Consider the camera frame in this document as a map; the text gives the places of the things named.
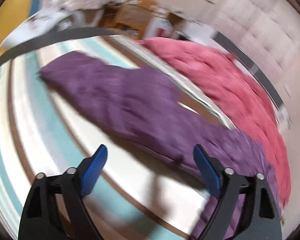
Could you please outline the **purple quilted down jacket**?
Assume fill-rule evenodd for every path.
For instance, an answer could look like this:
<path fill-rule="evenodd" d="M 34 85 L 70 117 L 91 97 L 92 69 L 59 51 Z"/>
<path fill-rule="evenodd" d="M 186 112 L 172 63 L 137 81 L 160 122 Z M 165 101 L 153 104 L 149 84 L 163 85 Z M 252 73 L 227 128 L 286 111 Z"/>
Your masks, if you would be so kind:
<path fill-rule="evenodd" d="M 244 132 L 213 125 L 179 105 L 180 90 L 155 68 L 111 66 L 72 51 L 46 64 L 39 74 L 89 121 L 197 178 L 202 176 L 193 158 L 196 145 L 237 174 L 263 174 L 277 206 L 274 169 L 261 145 Z M 210 196 L 192 239 L 199 239 L 217 206 L 216 197 Z M 232 239 L 237 229 L 244 198 L 238 198 L 224 239 Z"/>

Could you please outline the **striped bed sheet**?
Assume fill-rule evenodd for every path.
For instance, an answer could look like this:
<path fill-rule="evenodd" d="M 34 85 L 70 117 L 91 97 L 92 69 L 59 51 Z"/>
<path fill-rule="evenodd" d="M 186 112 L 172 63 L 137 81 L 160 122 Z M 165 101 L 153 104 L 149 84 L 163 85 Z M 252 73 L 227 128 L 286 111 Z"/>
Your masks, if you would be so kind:
<path fill-rule="evenodd" d="M 187 239 L 208 196 L 203 185 L 81 116 L 48 89 L 39 70 L 79 51 L 126 69 L 146 65 L 168 75 L 180 105 L 211 122 L 232 121 L 189 79 L 137 42 L 95 36 L 40 46 L 0 63 L 0 225 L 18 236 L 23 205 L 34 177 L 62 174 L 104 144 L 108 160 L 84 202 L 105 239 Z"/>

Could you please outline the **pink red duvet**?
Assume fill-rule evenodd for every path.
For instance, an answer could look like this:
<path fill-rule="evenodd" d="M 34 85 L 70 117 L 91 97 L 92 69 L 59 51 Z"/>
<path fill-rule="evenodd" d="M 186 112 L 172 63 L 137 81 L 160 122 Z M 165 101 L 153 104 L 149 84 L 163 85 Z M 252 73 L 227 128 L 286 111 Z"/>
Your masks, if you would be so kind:
<path fill-rule="evenodd" d="M 283 206 L 291 192 L 287 149 L 277 127 L 267 93 L 234 63 L 235 56 L 200 43 L 164 37 L 147 38 L 139 44 L 191 80 L 235 124 L 264 146 L 275 169 Z"/>

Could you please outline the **wooden desk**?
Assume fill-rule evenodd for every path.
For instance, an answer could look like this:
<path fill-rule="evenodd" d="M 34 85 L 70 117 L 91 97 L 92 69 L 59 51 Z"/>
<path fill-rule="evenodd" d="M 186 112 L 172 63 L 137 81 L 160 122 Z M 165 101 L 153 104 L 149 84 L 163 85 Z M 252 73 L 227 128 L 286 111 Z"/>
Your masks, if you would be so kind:
<path fill-rule="evenodd" d="M 186 22 L 182 12 L 165 8 L 156 0 L 109 0 L 104 5 L 98 26 L 141 40 L 170 38 Z"/>

